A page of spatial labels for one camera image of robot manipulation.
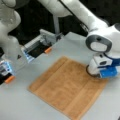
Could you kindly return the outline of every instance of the table surface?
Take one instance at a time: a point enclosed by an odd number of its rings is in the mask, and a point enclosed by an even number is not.
[[[94,52],[85,46],[85,37],[68,33],[52,47],[21,69],[9,85],[0,86],[0,120],[70,120],[28,91],[29,85],[61,56],[89,64]],[[81,120],[118,120],[120,80],[110,79],[94,105]]]

